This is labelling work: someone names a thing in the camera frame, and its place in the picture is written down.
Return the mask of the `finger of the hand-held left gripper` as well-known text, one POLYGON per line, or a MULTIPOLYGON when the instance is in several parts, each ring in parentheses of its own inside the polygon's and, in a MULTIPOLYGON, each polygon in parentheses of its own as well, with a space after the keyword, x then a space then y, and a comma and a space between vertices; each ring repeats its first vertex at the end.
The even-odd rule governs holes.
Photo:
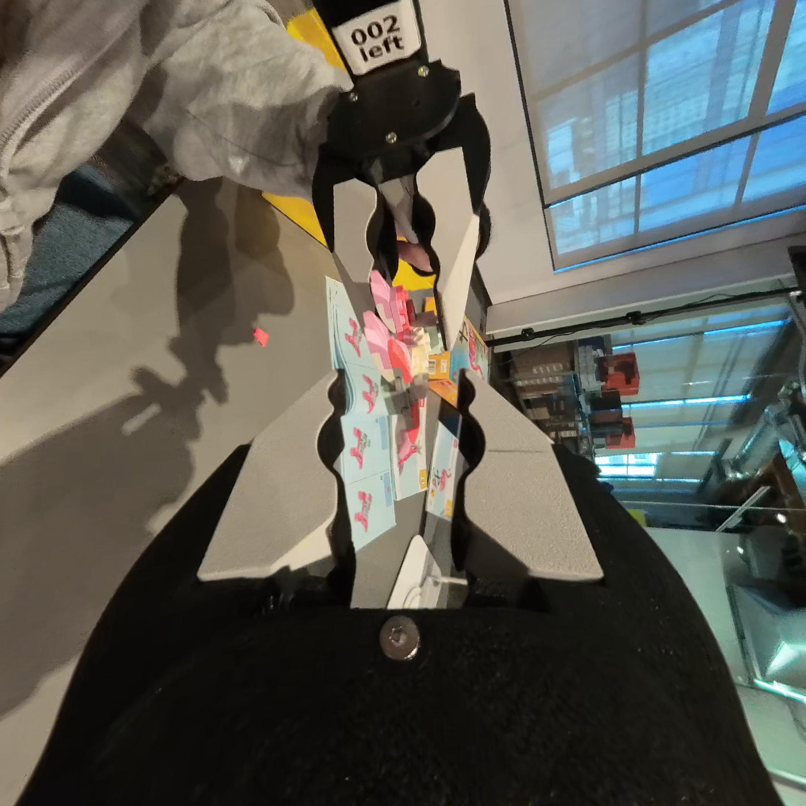
POLYGON ((398 267, 393 215, 375 186, 349 179, 333 188, 332 253, 349 297, 372 297, 374 271, 390 283, 398 267))
POLYGON ((413 223, 436 279, 434 296, 446 348, 461 330, 479 238, 462 147, 436 152, 414 177, 413 223))

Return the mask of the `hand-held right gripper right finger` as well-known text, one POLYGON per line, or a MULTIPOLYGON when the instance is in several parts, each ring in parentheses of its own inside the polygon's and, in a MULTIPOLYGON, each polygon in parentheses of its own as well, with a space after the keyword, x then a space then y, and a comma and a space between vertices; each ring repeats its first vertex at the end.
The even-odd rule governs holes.
POLYGON ((455 567, 482 579, 597 583, 603 571, 552 441, 489 383, 458 386, 455 567))

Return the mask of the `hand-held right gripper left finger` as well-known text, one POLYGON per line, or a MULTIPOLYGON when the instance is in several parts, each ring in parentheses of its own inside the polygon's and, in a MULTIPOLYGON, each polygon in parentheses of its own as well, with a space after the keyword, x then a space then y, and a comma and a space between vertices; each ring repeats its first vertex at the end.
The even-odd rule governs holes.
POLYGON ((251 441, 197 570, 202 582, 267 579, 328 560, 353 582, 343 373, 329 371, 251 441))

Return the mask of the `pink brick animal model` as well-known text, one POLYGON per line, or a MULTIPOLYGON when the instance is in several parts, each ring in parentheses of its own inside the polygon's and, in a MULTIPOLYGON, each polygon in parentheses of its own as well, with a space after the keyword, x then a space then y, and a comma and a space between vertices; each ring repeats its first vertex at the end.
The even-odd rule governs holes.
POLYGON ((381 375, 394 388, 395 405, 413 442, 421 428, 432 358, 444 345, 434 290, 408 291, 377 269, 369 274, 368 288, 374 308, 363 312, 364 336, 381 375))

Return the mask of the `grey desk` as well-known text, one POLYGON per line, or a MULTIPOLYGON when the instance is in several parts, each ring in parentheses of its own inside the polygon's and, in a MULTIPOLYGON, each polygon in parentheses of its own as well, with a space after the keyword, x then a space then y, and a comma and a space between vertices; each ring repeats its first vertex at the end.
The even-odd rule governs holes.
POLYGON ((2 374, 2 718, 68 679, 160 528, 328 372, 328 276, 259 191, 185 181, 2 374))

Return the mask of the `person's left hand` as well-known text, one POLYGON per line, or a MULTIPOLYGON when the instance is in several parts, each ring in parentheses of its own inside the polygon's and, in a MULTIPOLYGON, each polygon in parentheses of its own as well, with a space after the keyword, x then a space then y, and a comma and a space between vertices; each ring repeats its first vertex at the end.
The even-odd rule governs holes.
POLYGON ((417 274, 428 276, 434 273, 429 255, 424 247, 405 239, 398 239, 397 247, 399 261, 408 264, 417 274))

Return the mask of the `yellow storage bin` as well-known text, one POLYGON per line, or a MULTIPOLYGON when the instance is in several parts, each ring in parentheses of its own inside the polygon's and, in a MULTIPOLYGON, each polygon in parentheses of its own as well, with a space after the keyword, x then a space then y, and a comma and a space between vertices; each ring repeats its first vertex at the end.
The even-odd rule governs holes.
MULTIPOLYGON (((299 2, 290 12, 285 24, 287 33, 296 40, 316 48, 330 65, 346 73, 347 69, 316 9, 312 5, 303 8, 303 5, 305 5, 303 2, 299 2)), ((297 227, 303 229, 314 240, 322 245, 327 244, 311 202, 303 198, 277 196, 269 193, 264 193, 263 196, 276 210, 295 223, 297 227)), ((403 253, 399 253, 398 270, 392 284, 404 287, 408 291, 432 289, 434 274, 417 272, 415 267, 405 260, 403 253)))

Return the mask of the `flamingo cover instruction booklet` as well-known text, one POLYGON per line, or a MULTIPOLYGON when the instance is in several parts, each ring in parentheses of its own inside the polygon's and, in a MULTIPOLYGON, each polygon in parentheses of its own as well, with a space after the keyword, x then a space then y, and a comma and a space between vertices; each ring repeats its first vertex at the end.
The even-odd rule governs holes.
POLYGON ((459 448, 460 414, 449 414, 436 425, 429 463, 426 513, 446 522, 454 517, 456 485, 465 460, 459 448))

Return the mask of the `open light blue instruction booklet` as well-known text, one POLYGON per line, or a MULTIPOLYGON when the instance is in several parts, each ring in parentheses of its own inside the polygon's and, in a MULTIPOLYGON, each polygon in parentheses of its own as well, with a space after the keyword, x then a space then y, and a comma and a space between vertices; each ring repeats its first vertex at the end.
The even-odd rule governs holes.
POLYGON ((343 284, 325 282, 330 362, 343 374, 346 396, 344 448, 335 468, 345 485, 352 544, 360 550, 397 522, 387 400, 343 284))

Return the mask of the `orange brick set box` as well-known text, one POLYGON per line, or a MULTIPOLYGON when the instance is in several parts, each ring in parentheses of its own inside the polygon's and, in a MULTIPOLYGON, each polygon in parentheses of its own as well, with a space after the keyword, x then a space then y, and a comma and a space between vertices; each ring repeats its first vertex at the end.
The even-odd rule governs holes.
POLYGON ((489 382, 489 347, 468 316, 451 351, 429 357, 429 388, 444 402, 457 407, 462 373, 489 382))

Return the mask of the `red 3D printer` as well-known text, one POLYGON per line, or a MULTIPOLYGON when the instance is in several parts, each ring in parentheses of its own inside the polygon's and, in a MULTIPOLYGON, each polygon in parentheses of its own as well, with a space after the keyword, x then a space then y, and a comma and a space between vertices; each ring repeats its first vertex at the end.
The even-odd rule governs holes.
POLYGON ((633 419, 620 409, 594 411, 589 417, 593 446, 601 449, 634 449, 636 434, 633 419))
POLYGON ((597 359, 597 371, 602 393, 615 392, 628 398, 639 394, 638 359, 633 351, 600 357, 597 359))

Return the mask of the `black tripod pole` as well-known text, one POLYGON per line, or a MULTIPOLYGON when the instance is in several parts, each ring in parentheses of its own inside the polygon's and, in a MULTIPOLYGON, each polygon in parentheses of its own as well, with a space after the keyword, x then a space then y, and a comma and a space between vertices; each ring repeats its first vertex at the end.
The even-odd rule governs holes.
POLYGON ((774 288, 770 290, 708 297, 702 301, 695 301, 684 305, 666 307, 652 311, 630 310, 619 316, 604 317, 588 322, 573 325, 553 327, 545 330, 536 330, 532 327, 523 328, 516 335, 499 338, 489 338, 487 344, 490 348, 508 348, 512 345, 531 343, 543 339, 549 341, 559 336, 574 335, 584 331, 620 328, 626 326, 643 327, 662 318, 680 317, 683 314, 694 314, 708 311, 711 308, 723 308, 757 303, 768 299, 777 299, 794 296, 797 300, 803 297, 803 290, 797 287, 774 288))

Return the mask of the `large window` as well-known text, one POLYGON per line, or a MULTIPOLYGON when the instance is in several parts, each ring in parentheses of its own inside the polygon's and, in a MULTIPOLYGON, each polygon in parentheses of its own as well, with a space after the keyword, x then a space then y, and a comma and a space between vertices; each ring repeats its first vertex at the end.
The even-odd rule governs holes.
POLYGON ((804 1, 505 7, 555 271, 804 213, 804 1))

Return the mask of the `person's blue jeans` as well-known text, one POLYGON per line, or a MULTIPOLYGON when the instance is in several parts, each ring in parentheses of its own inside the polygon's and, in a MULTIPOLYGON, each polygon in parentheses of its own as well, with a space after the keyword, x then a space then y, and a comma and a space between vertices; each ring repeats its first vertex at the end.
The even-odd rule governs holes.
POLYGON ((166 164, 146 165, 145 175, 96 161, 71 172, 35 224, 21 293, 2 312, 2 355, 10 356, 178 181, 166 164))

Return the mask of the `person's grey hoodie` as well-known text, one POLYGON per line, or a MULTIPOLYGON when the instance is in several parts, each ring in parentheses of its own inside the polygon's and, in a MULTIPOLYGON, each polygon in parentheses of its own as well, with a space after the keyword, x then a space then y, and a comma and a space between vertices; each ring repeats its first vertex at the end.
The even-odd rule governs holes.
POLYGON ((33 230, 104 144, 145 71, 147 2, 3 2, 1 297, 24 282, 33 230))

